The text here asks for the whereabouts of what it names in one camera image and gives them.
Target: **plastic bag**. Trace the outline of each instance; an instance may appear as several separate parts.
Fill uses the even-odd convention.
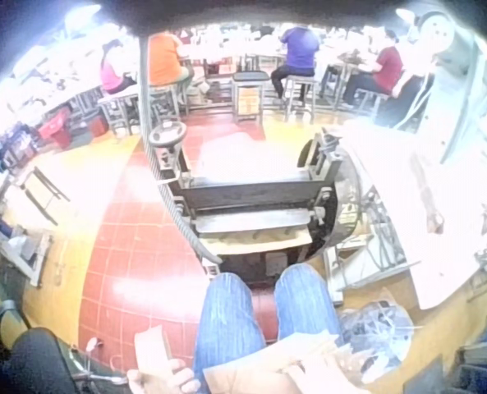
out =
[[[361,309],[341,315],[342,333],[353,353],[370,350],[362,367],[362,383],[371,383],[398,367],[406,358],[415,331],[407,311],[384,289],[381,297]]]

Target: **red tile floor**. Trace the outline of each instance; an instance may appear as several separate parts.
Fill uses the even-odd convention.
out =
[[[253,121],[232,116],[189,117],[185,152],[194,168],[201,145],[235,132],[264,140]],[[136,367],[134,335],[163,325],[173,356],[191,364],[208,286],[199,260],[173,224],[148,167],[142,143],[123,170],[94,244],[80,306],[79,346],[104,340],[99,361]],[[278,335],[272,291],[253,295],[256,318],[268,341]]]

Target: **knee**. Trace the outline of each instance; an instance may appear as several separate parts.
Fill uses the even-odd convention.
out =
[[[210,282],[207,292],[231,294],[236,288],[246,288],[246,284],[235,273],[220,273]]]
[[[276,284],[276,288],[279,287],[289,287],[293,288],[297,286],[297,283],[304,283],[306,282],[307,278],[310,280],[314,280],[318,278],[319,274],[315,271],[315,269],[307,264],[307,263],[298,263],[293,264],[292,266],[288,267],[285,271],[283,271],[282,275],[280,276],[278,283]]]

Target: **brown paper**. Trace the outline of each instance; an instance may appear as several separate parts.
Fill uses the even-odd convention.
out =
[[[252,355],[205,369],[204,376],[212,394],[300,394],[283,370],[312,355],[322,355],[335,357],[346,377],[360,384],[362,360],[368,355],[353,355],[350,346],[338,348],[336,339],[327,331],[315,335],[295,333]]]
[[[167,381],[173,376],[168,361],[172,358],[162,326],[140,332],[134,337],[137,366],[146,394],[178,394]]]

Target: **person in blue shirt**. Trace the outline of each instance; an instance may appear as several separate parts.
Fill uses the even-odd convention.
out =
[[[315,54],[319,50],[318,36],[306,26],[297,26],[285,32],[280,39],[287,44],[287,63],[270,75],[278,98],[283,97],[282,80],[288,76],[315,76]],[[301,87],[300,100],[305,97],[305,85]]]

